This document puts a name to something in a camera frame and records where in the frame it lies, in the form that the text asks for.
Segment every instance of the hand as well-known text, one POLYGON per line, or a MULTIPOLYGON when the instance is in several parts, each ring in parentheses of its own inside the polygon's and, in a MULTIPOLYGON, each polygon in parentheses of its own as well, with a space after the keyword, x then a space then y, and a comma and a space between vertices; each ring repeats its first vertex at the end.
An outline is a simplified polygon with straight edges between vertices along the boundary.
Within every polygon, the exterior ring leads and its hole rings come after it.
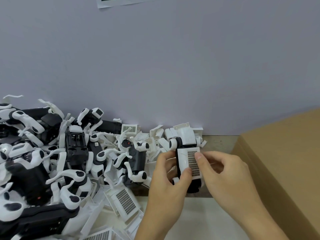
POLYGON ((250 239, 288 239, 264 207, 240 157, 216 151, 194 156, 211 195, 250 239))
POLYGON ((153 172, 148 204, 135 240, 162 240, 179 219, 184 198, 192 181, 192 171, 185 169, 176 185, 172 169, 176 165, 174 152, 161 153, 153 172))

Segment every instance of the white wall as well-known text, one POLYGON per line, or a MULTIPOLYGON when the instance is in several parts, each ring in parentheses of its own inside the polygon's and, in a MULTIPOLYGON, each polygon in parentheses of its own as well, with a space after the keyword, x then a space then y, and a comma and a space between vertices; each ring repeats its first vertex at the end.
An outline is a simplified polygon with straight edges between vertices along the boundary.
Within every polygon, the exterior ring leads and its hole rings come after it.
POLYGON ((0 0, 0 94, 239 134, 320 105, 320 0, 0 0))

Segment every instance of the left hand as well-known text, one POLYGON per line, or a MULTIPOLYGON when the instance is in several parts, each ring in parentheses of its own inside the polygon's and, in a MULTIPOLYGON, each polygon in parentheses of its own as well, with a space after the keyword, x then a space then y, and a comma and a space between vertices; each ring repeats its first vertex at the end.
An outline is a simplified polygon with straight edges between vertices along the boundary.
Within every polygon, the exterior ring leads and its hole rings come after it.
POLYGON ((179 219, 184 198, 192 181, 192 170, 186 168, 177 184, 171 180, 176 175, 175 152, 161 153, 153 172, 148 204, 140 223, 135 240, 162 240, 179 219))

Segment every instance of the cardboard box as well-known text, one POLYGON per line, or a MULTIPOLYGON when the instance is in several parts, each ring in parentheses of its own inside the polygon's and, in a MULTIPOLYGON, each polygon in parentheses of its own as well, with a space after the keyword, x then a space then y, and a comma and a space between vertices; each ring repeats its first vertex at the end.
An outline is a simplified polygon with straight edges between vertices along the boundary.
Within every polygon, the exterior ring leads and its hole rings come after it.
POLYGON ((320 239, 320 109, 243 133, 232 154, 291 240, 320 239))

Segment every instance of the right hand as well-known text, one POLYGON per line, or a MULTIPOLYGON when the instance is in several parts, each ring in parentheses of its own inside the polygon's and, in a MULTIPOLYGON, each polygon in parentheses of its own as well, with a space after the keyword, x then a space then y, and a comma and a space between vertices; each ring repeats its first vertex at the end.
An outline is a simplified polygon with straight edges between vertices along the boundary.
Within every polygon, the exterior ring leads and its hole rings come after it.
POLYGON ((253 215, 268 215, 248 165, 240 157, 211 151, 204 154, 197 152, 195 158, 209 192, 234 220, 242 224, 253 215), (221 173, 213 169, 214 165, 210 165, 213 163, 223 165, 221 173))

